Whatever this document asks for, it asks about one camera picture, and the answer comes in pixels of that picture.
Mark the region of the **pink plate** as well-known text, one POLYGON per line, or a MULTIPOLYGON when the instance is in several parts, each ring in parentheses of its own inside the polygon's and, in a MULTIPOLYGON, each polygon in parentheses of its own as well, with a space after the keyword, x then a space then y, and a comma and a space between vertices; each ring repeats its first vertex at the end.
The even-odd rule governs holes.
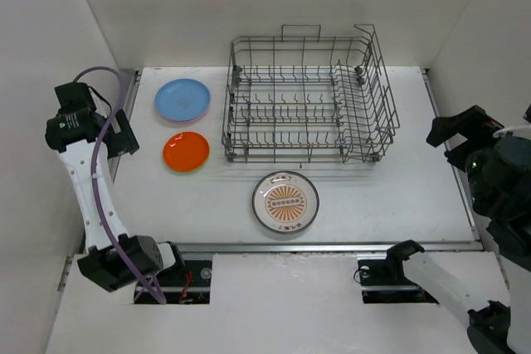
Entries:
POLYGON ((171 123, 171 124, 193 124, 200 119, 202 119, 205 115, 207 115, 209 112, 209 109, 204 109, 200 114, 195 115, 194 117, 191 117, 189 115, 178 113, 178 112, 172 112, 172 113, 160 113, 157 112, 157 116, 161 118, 163 121, 171 123))

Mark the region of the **blue plate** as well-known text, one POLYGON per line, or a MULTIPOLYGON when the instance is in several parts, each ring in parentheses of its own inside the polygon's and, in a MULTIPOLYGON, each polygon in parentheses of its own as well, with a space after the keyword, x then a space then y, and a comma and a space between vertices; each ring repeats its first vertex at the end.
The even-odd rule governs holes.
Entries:
POLYGON ((193 79, 171 80, 162 85, 155 95, 157 112, 178 112, 194 117, 211 103, 210 90, 200 81, 193 79))

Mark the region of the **white plate orange sunburst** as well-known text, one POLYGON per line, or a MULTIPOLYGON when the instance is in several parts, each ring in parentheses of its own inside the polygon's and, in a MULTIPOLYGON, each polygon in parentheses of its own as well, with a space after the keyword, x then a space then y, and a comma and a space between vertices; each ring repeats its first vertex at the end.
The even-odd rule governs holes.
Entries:
POLYGON ((263 177, 252 193, 255 218, 267 230, 293 235, 307 230, 320 208, 314 184, 300 173, 273 172, 263 177))

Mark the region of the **lime green plate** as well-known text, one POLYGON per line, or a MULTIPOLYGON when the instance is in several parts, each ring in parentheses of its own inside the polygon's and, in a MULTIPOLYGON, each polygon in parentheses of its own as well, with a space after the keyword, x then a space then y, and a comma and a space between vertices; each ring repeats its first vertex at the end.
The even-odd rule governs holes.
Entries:
POLYGON ((207 164, 206 162, 194 163, 194 164, 183 163, 183 162, 170 162, 170 163, 167 163, 166 166, 172 172, 176 172, 179 174, 190 174, 190 173, 199 172, 205 167, 206 164, 207 164))

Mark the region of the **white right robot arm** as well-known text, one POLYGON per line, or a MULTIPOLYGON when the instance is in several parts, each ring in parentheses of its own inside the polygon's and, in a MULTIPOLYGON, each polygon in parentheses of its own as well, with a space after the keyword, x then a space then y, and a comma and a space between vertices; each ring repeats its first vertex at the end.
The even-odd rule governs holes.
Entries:
POLYGON ((433 119, 426 142, 436 148, 460 135, 446 161, 466 177, 470 207, 487 223, 490 253, 504 276, 508 303, 485 297, 441 267, 414 240, 387 250, 384 272, 430 294, 465 329, 477 353, 530 351, 530 113, 505 127, 478 105, 433 119))

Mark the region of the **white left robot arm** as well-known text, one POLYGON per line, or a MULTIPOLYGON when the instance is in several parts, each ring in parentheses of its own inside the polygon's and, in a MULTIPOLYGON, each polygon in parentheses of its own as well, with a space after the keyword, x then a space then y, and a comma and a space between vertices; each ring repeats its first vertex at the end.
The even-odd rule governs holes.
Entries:
POLYGON ((45 140, 69 173, 83 217, 86 253, 77 261, 81 274, 107 292, 138 283, 162 302, 157 277, 178 284, 186 265, 174 243, 131 235, 119 218, 109 161, 139 149, 125 112, 114 112, 114 127, 98 113, 98 95, 86 83, 66 83, 55 92, 60 108, 46 123, 45 140))

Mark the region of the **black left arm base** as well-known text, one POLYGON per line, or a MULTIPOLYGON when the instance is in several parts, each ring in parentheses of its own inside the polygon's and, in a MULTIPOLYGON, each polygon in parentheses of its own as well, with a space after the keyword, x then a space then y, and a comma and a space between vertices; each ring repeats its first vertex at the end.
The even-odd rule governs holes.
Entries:
POLYGON ((167 304, 209 304, 212 282, 212 258, 186 259, 185 269, 166 269, 157 276, 158 284, 148 281, 166 298, 167 304))

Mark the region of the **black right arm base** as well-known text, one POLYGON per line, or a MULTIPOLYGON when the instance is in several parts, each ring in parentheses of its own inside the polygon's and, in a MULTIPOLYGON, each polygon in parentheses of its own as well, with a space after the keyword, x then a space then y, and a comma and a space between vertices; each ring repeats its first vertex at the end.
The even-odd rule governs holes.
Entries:
POLYGON ((427 291, 400 276, 392 276, 384 259, 359 259, 353 279, 361 286, 364 304, 432 303, 427 291))

